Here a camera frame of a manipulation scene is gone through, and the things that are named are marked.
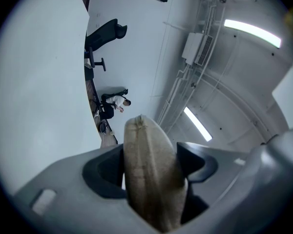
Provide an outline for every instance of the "office chair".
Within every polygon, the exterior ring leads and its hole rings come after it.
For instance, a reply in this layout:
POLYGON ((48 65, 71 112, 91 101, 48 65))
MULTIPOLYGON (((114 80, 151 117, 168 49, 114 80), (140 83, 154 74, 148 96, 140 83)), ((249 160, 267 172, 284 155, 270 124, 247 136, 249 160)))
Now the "office chair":
POLYGON ((84 43, 84 58, 90 59, 91 67, 94 68, 95 65, 101 65, 103 66, 104 71, 106 71, 104 59, 101 58, 101 62, 94 62, 92 52, 110 41, 123 38, 126 35, 126 32, 127 26, 121 26, 117 23, 117 19, 113 19, 101 26, 90 36, 86 37, 84 43))

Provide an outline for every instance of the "white shirt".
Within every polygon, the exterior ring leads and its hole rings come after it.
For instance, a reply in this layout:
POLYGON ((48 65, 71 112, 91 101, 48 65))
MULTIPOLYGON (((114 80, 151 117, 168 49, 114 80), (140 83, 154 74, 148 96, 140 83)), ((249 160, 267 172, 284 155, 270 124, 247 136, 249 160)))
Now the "white shirt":
POLYGON ((107 103, 113 104, 115 102, 116 106, 120 107, 123 105, 125 98, 121 96, 113 96, 111 98, 106 99, 107 103))

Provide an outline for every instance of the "ceiling light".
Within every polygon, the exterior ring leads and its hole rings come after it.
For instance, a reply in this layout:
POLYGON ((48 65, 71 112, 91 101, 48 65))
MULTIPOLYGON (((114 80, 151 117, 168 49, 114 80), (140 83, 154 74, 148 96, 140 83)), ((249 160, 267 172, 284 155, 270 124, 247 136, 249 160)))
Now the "ceiling light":
POLYGON ((190 120, 193 122, 196 128, 200 131, 200 133, 203 135, 204 139, 206 141, 210 141, 212 139, 212 136, 209 134, 206 128, 202 125, 202 123, 197 119, 197 117, 195 117, 195 115, 190 111, 190 109, 186 107, 184 109, 184 112, 190 118, 190 120))
POLYGON ((271 43, 273 46, 280 48, 281 46, 281 39, 273 35, 272 33, 269 33, 266 30, 260 29, 258 27, 255 27, 253 25, 243 23, 240 21, 233 21, 233 20, 225 20, 225 27, 238 29, 247 33, 250 33, 254 36, 257 36, 269 43, 271 43))

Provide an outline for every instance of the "desk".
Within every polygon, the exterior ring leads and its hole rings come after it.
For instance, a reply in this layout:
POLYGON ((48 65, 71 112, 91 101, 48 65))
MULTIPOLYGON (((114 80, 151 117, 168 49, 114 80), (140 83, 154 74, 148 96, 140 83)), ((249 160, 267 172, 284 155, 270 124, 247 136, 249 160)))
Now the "desk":
POLYGON ((82 0, 22 0, 0 35, 0 180, 8 193, 101 145, 87 99, 82 0))

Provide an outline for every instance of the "person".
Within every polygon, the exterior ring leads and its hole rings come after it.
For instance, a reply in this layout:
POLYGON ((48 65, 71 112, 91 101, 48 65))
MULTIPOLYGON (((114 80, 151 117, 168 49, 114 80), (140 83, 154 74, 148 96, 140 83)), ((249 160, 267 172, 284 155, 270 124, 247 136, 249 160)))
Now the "person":
POLYGON ((114 108, 112 105, 109 104, 114 104, 115 109, 118 109, 121 113, 124 111, 122 106, 130 106, 131 105, 131 101, 122 97, 122 96, 113 96, 111 98, 105 98, 102 97, 102 101, 103 101, 103 108, 104 108, 104 112, 99 112, 99 110, 97 111, 97 113, 95 114, 95 117, 100 115, 100 119, 111 119, 114 116, 114 108))

